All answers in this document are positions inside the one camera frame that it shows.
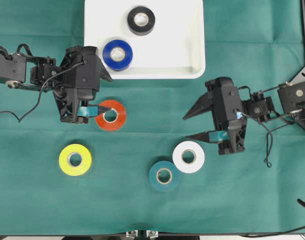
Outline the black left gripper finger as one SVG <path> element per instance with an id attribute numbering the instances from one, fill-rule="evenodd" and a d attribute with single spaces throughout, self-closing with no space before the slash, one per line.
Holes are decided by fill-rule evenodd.
<path id="1" fill-rule="evenodd" d="M 112 82 L 113 79 L 112 79 L 111 75 L 109 74 L 109 72 L 107 71 L 107 69 L 105 68 L 105 66 L 103 65 L 101 59 L 99 59 L 99 66 L 100 66 L 100 78 L 107 82 Z"/>
<path id="2" fill-rule="evenodd" d="M 103 113 L 110 111 L 110 107 L 105 107 L 101 105 L 88 105 L 79 107 L 80 117 L 97 117 Z"/>

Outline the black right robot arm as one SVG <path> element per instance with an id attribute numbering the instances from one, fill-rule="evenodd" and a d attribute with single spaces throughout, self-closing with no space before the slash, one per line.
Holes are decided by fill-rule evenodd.
<path id="1" fill-rule="evenodd" d="M 207 81 L 205 87 L 206 93 L 198 98 L 183 119 L 211 112 L 214 130 L 193 134 L 189 138 L 217 144 L 220 155 L 245 150 L 248 119 L 260 125 L 280 119 L 287 125 L 298 124 L 305 131 L 305 81 L 284 83 L 275 88 L 283 113 L 276 111 L 273 99 L 265 96 L 264 91 L 250 93 L 249 99 L 242 100 L 240 88 L 229 77 Z"/>

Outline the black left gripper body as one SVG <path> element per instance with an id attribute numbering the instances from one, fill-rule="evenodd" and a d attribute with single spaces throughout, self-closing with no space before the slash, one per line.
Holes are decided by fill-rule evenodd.
<path id="1" fill-rule="evenodd" d="M 87 107 L 100 89 L 101 60 L 95 46 L 75 46 L 65 50 L 60 64 L 62 70 L 53 89 L 60 121 L 87 124 L 89 118 L 78 114 L 79 107 Z"/>

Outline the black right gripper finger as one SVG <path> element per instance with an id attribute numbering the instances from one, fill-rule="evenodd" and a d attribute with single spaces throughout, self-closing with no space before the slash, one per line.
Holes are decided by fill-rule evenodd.
<path id="1" fill-rule="evenodd" d="M 229 141 L 229 134 L 226 130 L 212 130 L 197 134 L 187 135 L 188 139 L 206 142 L 210 144 L 220 144 Z"/>
<path id="2" fill-rule="evenodd" d="M 212 94 L 209 94 L 207 92 L 198 98 L 198 100 L 194 103 L 192 108 L 185 114 L 185 116 L 182 119 L 187 120 L 194 116 L 208 112 L 212 109 L 212 106 L 213 106 Z"/>

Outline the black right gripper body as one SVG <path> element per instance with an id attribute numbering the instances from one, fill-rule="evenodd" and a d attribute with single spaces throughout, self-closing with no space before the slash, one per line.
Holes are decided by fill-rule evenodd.
<path id="1" fill-rule="evenodd" d="M 216 131 L 226 131 L 228 139 L 218 141 L 218 153 L 228 155 L 245 150 L 247 119 L 238 117 L 244 108 L 238 88 L 229 77 L 218 77 L 205 83 L 212 100 L 211 113 Z"/>

